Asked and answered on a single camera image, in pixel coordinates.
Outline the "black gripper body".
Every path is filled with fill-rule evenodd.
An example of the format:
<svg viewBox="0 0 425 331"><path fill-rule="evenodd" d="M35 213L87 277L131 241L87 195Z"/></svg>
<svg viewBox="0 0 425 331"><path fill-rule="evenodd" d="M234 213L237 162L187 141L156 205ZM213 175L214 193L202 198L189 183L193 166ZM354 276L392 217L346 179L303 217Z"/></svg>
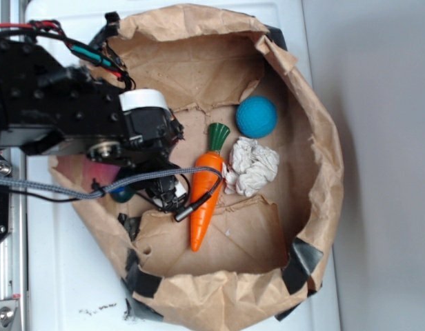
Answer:
<svg viewBox="0 0 425 331"><path fill-rule="evenodd" d="M169 108L162 92L139 89L119 95L124 128L122 138L94 144L86 156L138 172L173 169L170 153L184 137L184 127Z"/></svg>

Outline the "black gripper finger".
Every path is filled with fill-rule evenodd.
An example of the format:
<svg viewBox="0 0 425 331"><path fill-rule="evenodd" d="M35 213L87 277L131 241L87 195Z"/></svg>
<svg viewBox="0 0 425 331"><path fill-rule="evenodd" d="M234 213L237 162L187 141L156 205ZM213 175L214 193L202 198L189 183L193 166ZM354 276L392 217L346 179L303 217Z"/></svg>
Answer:
<svg viewBox="0 0 425 331"><path fill-rule="evenodd" d="M188 200L188 189L169 170L153 172L153 178L135 183L135 193L160 211L177 211Z"/></svg>

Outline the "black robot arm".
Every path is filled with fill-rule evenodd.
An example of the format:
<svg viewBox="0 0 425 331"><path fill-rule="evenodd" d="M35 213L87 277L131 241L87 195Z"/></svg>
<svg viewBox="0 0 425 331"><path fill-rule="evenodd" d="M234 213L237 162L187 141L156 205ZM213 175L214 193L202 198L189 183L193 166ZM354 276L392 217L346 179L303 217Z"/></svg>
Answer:
<svg viewBox="0 0 425 331"><path fill-rule="evenodd" d="M158 178L121 184L111 195L125 202L143 190L172 212L188 198L169 160L182 137L182 125L159 91L125 91L85 67L62 66L33 41L0 32L0 150L82 154L117 166L119 179L158 171Z"/></svg>

